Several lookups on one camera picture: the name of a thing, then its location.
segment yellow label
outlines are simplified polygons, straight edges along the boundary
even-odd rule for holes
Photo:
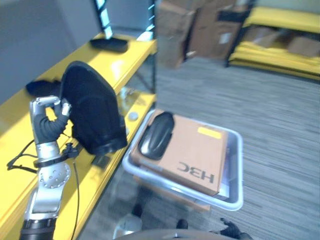
[[[213,137],[215,139],[221,139],[222,138],[222,134],[220,132],[205,128],[203,126],[200,126],[198,128],[198,133],[207,135],[209,137]]]

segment gray wall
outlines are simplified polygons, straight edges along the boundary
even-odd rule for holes
[[[0,104],[99,32],[92,5],[91,0],[0,3]]]

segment person's foot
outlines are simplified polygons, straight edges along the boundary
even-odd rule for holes
[[[221,235],[234,239],[240,239],[241,231],[237,225],[235,225],[232,221],[226,220],[225,218],[220,218],[220,220],[224,223],[224,225],[227,225],[227,228],[220,231]]]
[[[176,224],[176,229],[188,229],[188,222],[185,219],[180,219]]]

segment robotic hand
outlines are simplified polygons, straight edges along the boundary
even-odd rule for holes
[[[46,115],[46,108],[54,107],[56,120]],[[56,219],[66,182],[70,178],[70,167],[64,161],[67,152],[60,154],[57,139],[66,128],[71,105],[57,96],[38,97],[30,103],[30,117],[38,159],[38,184],[31,193],[20,240],[53,239]]]
[[[56,120],[50,121],[46,116],[48,107],[54,107]],[[126,125],[113,88],[80,61],[66,68],[60,96],[36,98],[30,103],[30,116],[38,158],[34,162],[38,184],[25,211],[20,240],[52,240],[63,190],[71,173],[65,160],[78,155],[71,143],[67,143],[62,153],[57,144],[68,119],[73,123],[72,137],[89,154],[100,156],[128,144]]]

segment white sticker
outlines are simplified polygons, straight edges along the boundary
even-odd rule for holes
[[[231,38],[231,32],[221,34],[219,44],[227,44]]]

